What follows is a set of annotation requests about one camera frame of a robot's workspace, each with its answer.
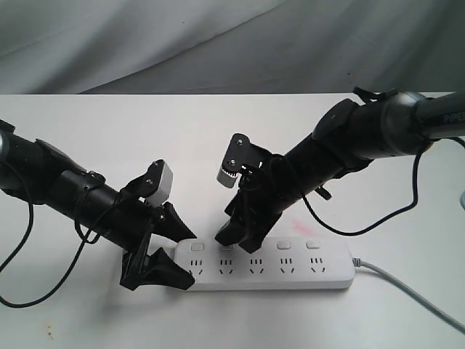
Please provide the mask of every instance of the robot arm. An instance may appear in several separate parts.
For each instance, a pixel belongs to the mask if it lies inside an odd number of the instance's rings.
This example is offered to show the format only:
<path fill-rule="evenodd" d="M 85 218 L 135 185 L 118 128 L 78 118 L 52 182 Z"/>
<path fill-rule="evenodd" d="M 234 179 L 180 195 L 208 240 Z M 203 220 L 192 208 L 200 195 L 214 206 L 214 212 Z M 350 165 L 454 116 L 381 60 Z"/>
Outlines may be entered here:
<path fill-rule="evenodd" d="M 329 199 L 323 187 L 329 180 L 365 169 L 374 159 L 416 155 L 435 140 L 465 135 L 465 94 L 428 99 L 415 92 L 355 93 L 364 105 L 341 101 L 284 156 L 245 135 L 232 136 L 217 179 L 232 188 L 240 175 L 240 189 L 225 210 L 230 219 L 215 238 L 219 243 L 239 243 L 252 253 L 282 212 L 302 198 L 301 190 Z"/>
<path fill-rule="evenodd" d="M 147 254 L 152 234 L 176 242 L 195 238 L 173 205 L 165 202 L 173 179 L 165 161 L 153 162 L 144 175 L 118 192 L 105 184 L 102 175 L 86 171 L 47 142 L 32 143 L 14 130 L 0 121 L 0 189 L 24 201 L 30 196 L 33 204 L 46 204 L 75 220 L 76 230 L 82 224 L 123 248 L 121 285 L 128 289 L 143 284 L 187 289 L 194 283 L 162 248 Z M 12 169 L 23 179 L 29 196 Z"/>

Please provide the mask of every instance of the gray backdrop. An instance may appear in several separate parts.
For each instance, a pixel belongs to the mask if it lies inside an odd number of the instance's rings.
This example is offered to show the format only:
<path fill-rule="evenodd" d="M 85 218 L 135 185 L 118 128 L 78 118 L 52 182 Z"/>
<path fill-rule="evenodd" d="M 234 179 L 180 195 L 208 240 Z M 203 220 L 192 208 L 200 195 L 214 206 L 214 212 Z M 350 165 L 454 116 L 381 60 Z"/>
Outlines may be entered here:
<path fill-rule="evenodd" d="M 0 0 L 0 93 L 465 87 L 462 0 Z"/>

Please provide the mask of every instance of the power strip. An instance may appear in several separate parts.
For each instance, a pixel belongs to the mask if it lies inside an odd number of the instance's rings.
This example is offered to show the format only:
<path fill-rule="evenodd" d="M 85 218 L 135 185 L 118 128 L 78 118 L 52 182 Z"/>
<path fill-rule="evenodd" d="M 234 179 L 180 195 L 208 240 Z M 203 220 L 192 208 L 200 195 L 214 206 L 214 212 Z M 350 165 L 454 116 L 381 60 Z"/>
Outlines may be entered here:
<path fill-rule="evenodd" d="M 355 267 L 338 238 L 266 238 L 253 254 L 195 238 L 179 242 L 174 261 L 195 278 L 189 291 L 344 289 Z"/>

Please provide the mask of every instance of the white power strip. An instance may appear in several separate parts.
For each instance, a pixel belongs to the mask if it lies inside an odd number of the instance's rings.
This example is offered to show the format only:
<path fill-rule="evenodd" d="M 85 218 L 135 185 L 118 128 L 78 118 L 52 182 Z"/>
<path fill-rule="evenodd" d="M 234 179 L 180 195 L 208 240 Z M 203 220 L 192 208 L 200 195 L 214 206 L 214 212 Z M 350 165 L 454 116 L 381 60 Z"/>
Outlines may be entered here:
<path fill-rule="evenodd" d="M 266 238 L 253 254 L 204 238 L 183 240 L 174 261 L 195 278 L 189 291 L 344 289 L 355 267 L 338 238 Z"/>

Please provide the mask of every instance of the power strip switch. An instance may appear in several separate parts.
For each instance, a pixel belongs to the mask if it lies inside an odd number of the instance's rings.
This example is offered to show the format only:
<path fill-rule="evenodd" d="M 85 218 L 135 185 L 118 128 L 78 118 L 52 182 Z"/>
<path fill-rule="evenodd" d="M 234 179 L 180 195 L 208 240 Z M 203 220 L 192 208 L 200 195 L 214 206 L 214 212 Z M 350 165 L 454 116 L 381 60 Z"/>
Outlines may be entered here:
<path fill-rule="evenodd" d="M 339 238 L 265 238 L 253 254 L 213 239 L 187 239 L 177 244 L 174 261 L 195 278 L 188 291 L 345 289 L 355 277 Z"/>

